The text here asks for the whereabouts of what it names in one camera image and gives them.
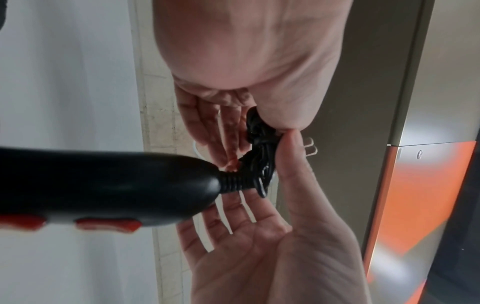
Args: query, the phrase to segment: tiled floor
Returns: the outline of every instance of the tiled floor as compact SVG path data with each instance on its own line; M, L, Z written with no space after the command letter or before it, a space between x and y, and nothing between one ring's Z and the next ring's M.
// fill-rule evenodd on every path
M129 0L144 149L196 157L193 140L176 107L172 76L155 44L151 1ZM210 159L206 149L198 149ZM270 199L276 201L276 183L270 193ZM221 200L217 204L223 216ZM213 250L202 217L195 216L194 222L207 250ZM192 272L181 253L175 226L153 229L153 242L160 303L189 304Z

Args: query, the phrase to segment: gray panel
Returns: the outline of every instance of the gray panel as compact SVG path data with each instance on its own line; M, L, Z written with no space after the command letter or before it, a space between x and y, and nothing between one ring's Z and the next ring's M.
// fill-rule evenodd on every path
M318 147L309 161L320 185L360 244L370 230L420 6L418 0L353 2L338 68L303 132ZM279 193L280 210L282 203Z
M479 14L478 0L435 1L403 132L392 144L475 140L480 126Z

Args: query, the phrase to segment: finger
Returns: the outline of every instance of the finger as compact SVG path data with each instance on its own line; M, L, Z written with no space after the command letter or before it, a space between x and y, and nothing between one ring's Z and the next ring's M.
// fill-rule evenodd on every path
M219 105L212 104L205 100L198 101L198 113L208 132L208 151L213 163L218 167L225 167L227 164L227 154L222 144L222 136L219 128Z
M175 96L183 123L190 135L201 145L210 141L209 133L202 122L198 109L198 97L192 95L175 84Z
M236 161L239 150L239 124L242 109L240 107L220 107L223 141L228 163Z
M215 248L221 240L230 235L229 229L224 225L220 218L217 204L212 204L209 208L204 210L201 215L205 222L208 237Z
M247 112L250 108L241 108L240 122L238 124L238 147L243 154L247 153L251 148L251 144L247 140Z
M274 205L267 198L261 198L256 189L242 192L245 197L245 203L250 208L257 222L270 217L281 217Z
M232 232L235 232L235 230L243 225L252 223L249 214L242 205L242 198L239 192L222 194L221 200L223 202L226 219L230 224Z
M207 254L207 250L195 230L193 219L190 218L177 224L176 231L180 239L181 249L185 254L190 269L192 269L197 262Z
M339 219L306 159L300 131L289 130L282 136L275 163L294 228L311 228Z

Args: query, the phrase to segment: hand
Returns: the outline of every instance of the hand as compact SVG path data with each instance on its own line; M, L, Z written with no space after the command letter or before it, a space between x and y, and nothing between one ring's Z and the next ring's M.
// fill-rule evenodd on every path
M207 252L192 220L177 226L192 270L192 303L369 303L358 243L320 189L299 131L276 153L292 226L255 190L222 196L233 234L215 206L203 212L214 250Z
M215 164L249 148L245 114L255 103L275 129L312 122L340 57L351 3L153 0L155 38L181 116Z

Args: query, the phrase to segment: metal prong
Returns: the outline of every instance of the metal prong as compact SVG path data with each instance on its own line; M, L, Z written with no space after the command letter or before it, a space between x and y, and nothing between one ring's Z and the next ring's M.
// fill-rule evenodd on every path
M307 137L303 140L303 147L308 148L314 145L314 140L312 137Z
M317 149L316 146L309 146L308 149L306 149L306 150L312 150L311 152L306 152L306 157L316 155L319 152L319 150Z

